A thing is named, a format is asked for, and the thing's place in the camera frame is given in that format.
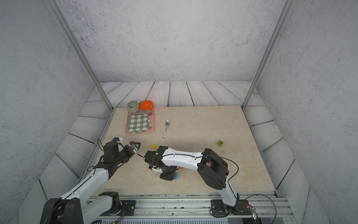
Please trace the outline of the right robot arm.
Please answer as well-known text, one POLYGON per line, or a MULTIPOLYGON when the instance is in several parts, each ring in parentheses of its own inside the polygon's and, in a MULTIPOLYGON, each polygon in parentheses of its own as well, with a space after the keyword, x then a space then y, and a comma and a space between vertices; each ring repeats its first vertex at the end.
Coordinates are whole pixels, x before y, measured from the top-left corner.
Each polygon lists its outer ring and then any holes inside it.
POLYGON ((175 178, 177 168, 197 171, 207 186, 218 190, 229 209, 238 211, 240 196, 231 186, 228 164, 213 150, 190 153, 160 146, 156 151, 147 151, 144 159, 149 169, 160 170, 160 178, 166 181, 175 178))

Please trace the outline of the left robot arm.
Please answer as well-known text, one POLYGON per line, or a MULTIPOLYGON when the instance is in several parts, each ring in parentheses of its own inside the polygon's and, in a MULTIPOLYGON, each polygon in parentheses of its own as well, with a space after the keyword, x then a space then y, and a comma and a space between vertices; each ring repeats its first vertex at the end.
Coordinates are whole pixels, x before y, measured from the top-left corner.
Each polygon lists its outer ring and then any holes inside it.
POLYGON ((42 224, 91 224, 100 215, 119 215, 118 221, 125 216, 125 207, 118 193, 104 192, 95 201, 88 199, 117 171, 127 163, 140 149, 141 143, 130 142, 123 146, 119 138, 114 138, 103 147, 104 154, 97 165, 69 192, 60 198, 48 200, 43 208, 40 222, 42 224))

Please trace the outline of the green checkered cloth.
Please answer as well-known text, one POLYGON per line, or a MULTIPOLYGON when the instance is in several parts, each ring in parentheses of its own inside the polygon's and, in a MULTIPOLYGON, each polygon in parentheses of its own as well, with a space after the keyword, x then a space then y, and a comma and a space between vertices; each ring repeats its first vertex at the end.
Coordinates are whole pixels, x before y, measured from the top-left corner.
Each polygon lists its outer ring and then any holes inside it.
POLYGON ((148 114, 133 115, 128 118, 128 132, 142 133, 152 129, 152 124, 148 114))

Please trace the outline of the pink tray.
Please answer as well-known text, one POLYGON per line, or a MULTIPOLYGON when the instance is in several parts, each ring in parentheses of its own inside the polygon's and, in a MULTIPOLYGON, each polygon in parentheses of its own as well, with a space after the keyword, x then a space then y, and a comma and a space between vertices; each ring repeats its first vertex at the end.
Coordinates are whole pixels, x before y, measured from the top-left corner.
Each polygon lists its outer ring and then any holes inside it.
POLYGON ((136 134, 136 133, 145 133, 152 132, 155 130, 155 116, 154 108, 150 110, 149 114, 137 114, 132 115, 128 112, 126 133, 127 134, 136 134))

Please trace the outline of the metal utensil on tray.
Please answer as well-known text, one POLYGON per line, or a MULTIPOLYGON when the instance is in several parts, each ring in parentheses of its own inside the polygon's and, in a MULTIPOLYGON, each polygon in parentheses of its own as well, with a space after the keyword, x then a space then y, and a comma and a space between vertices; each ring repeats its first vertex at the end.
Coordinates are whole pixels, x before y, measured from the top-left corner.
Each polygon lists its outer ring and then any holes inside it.
POLYGON ((131 116, 133 115, 142 115, 142 114, 148 114, 149 116, 151 116, 153 113, 150 110, 145 110, 145 111, 141 111, 138 113, 132 113, 131 116))

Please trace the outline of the striped grey mug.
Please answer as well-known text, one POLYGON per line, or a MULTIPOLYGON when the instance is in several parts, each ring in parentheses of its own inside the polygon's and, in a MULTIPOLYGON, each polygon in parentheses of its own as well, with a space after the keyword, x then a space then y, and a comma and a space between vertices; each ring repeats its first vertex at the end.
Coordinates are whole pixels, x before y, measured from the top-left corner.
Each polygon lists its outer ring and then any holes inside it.
POLYGON ((135 113, 138 113, 140 111, 140 104, 142 103, 142 101, 130 101, 128 104, 127 104, 127 111, 130 113, 130 114, 135 114, 135 113))

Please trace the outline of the metal spoon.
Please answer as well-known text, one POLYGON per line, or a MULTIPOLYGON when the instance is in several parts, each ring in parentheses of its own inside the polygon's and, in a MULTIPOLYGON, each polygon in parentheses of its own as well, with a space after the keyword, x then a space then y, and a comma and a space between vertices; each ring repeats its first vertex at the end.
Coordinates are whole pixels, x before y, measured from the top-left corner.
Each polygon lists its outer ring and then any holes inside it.
POLYGON ((167 120, 167 121, 165 122, 165 127, 166 127, 166 128, 165 128, 165 131, 164 131, 164 133, 163 133, 162 141, 164 141, 165 138, 166 138, 167 129, 168 129, 169 126, 170 126, 170 121, 167 120))

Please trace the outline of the orange bowl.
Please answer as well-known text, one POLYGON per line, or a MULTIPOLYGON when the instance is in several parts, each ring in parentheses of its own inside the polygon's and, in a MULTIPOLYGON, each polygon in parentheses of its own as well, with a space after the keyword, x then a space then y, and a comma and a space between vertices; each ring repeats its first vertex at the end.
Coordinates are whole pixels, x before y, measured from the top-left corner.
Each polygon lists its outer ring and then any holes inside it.
POLYGON ((153 108, 154 108, 154 104, 150 100, 145 100, 145 101, 140 103, 140 109, 142 111, 152 110, 153 108))

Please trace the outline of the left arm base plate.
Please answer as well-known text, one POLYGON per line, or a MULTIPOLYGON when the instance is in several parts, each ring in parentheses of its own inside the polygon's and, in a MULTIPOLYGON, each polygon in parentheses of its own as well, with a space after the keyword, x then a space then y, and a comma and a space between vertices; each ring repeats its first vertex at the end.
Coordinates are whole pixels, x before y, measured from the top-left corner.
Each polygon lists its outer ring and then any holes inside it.
POLYGON ((121 200, 114 209, 104 212, 101 216, 134 216, 136 200, 121 200))

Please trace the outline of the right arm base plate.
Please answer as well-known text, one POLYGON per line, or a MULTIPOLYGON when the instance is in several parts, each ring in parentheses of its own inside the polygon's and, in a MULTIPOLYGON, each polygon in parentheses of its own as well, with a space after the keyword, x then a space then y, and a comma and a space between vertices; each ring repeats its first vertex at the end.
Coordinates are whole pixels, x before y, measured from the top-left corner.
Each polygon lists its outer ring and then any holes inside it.
POLYGON ((215 217, 226 215, 248 216, 252 214, 250 205, 247 200, 238 200, 234 207, 223 203, 220 199, 211 200, 211 214, 215 217))

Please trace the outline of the aluminium front rail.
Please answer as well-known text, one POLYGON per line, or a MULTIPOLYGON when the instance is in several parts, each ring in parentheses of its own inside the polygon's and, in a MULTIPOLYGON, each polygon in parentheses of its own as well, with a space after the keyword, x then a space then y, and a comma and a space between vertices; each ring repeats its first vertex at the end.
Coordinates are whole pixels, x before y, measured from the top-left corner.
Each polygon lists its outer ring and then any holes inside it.
MULTIPOLYGON (((253 194, 242 195, 247 200, 251 215, 226 215, 215 217, 211 214, 211 200, 220 199, 217 194, 197 195, 141 195, 119 197, 121 200, 136 200, 134 216, 124 218, 227 218, 242 219, 245 224, 295 224, 293 212, 286 198, 273 195, 253 194)), ((118 222, 120 216, 99 216, 96 220, 109 219, 118 222)))

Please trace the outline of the left aluminium frame post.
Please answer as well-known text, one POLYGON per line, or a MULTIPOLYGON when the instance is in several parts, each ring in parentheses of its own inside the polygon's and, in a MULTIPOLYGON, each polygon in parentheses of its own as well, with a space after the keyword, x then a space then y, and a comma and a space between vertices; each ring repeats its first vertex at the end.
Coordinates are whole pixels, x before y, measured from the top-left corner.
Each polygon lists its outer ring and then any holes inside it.
POLYGON ((84 52, 82 51, 75 35, 73 34, 71 28, 69 27, 64 15, 61 12, 61 9, 58 5, 58 3, 55 0, 47 0, 46 1, 47 6, 49 7, 50 11, 52 12, 54 18, 56 19, 58 25, 60 26, 61 30, 65 34, 66 38, 70 42, 76 56, 78 57, 79 61, 81 62, 82 66, 84 67, 87 75, 91 79, 94 87, 98 91, 100 97, 103 99, 109 110, 112 112, 114 110, 114 106, 109 101, 107 94, 103 90, 103 87, 101 86, 97 76, 95 75, 93 69, 91 68, 84 52))

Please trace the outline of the aluminium frame post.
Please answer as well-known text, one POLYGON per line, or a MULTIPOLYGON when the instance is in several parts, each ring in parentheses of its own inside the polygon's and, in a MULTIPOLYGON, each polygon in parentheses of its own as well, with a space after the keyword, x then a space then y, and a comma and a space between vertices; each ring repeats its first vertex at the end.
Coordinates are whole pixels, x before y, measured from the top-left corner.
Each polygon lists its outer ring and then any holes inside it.
POLYGON ((281 11, 281 14, 280 14, 280 16, 278 18, 276 26, 275 26, 275 28, 274 28, 274 30, 272 32, 272 35, 270 37, 270 40, 268 42, 268 45, 267 45, 266 50, 264 52, 264 55, 263 55, 263 57, 262 57, 262 59, 261 59, 261 61, 259 63, 257 71, 256 71, 256 73, 255 73, 255 75, 254 75, 254 77, 252 79, 251 86, 250 86, 249 91, 248 91, 248 93, 246 95, 246 98, 245 98, 245 100, 243 102, 243 106, 241 107, 243 111, 245 111, 246 108, 248 107, 249 102, 250 102, 250 100, 252 98, 252 95, 254 94, 254 91, 255 91, 255 89, 256 89, 256 87, 257 87, 257 85, 258 85, 258 83, 259 83, 259 81, 260 81, 260 79, 261 79, 261 77, 263 75, 264 69, 265 69, 265 67, 266 67, 266 65, 267 65, 267 63, 269 61, 269 58, 270 58, 272 52, 273 52, 273 49, 274 49, 275 44, 276 44, 276 42, 277 42, 277 40, 278 40, 278 38, 280 36, 280 33, 281 33, 282 29, 283 29, 285 21, 287 20, 287 17, 289 15, 289 12, 290 12, 290 9, 292 7, 293 2, 294 2, 293 0, 286 0, 285 1, 285 4, 284 4, 283 9, 281 11))
POLYGON ((95 75, 93 69, 91 68, 84 52, 82 51, 75 35, 73 34, 71 28, 69 27, 64 15, 61 12, 61 9, 58 5, 58 3, 55 0, 47 0, 46 1, 47 6, 49 7, 50 11, 52 12, 54 18, 56 19, 58 25, 60 26, 61 30, 65 34, 66 38, 70 42, 76 56, 78 57, 79 61, 81 62, 82 66, 84 67, 87 75, 91 79, 94 87, 98 91, 100 97, 103 99, 109 110, 112 112, 114 110, 114 106, 109 101, 107 94, 103 90, 103 87, 101 86, 97 76, 95 75))

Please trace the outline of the right aluminium frame post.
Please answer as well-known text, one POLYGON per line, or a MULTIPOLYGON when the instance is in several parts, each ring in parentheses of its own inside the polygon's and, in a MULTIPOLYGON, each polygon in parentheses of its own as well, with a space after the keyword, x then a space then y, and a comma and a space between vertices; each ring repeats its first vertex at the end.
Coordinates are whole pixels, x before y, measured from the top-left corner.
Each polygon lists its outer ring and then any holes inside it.
POLYGON ((285 21, 287 20, 287 17, 289 15, 289 12, 290 12, 290 9, 292 7, 293 2, 294 2, 293 0, 286 0, 285 1, 285 4, 284 4, 283 9, 281 11, 281 14, 280 14, 280 16, 278 18, 276 26, 275 26, 275 28, 274 28, 274 30, 272 32, 272 35, 270 37, 270 40, 268 42, 268 45, 267 45, 266 50, 264 52, 264 55, 263 55, 263 57, 262 57, 262 59, 261 59, 261 61, 259 63, 257 71, 256 71, 256 73, 255 73, 255 75, 254 75, 254 77, 252 79, 251 86, 250 86, 249 91, 248 91, 248 93, 246 95, 246 98, 245 98, 245 100, 243 102, 243 106, 241 107, 243 111, 245 111, 246 108, 248 107, 249 102, 250 102, 250 100, 252 98, 252 95, 254 94, 254 91, 255 91, 255 89, 256 89, 256 87, 257 87, 257 85, 258 85, 258 83, 259 83, 259 81, 260 81, 260 79, 261 79, 261 77, 263 75, 264 69, 265 69, 265 67, 266 67, 266 65, 267 65, 267 63, 269 61, 269 58, 270 58, 272 52, 273 52, 273 49, 274 49, 275 44, 276 44, 276 42, 277 42, 277 40, 278 40, 278 38, 280 36, 280 33, 281 33, 282 29, 283 29, 285 21))

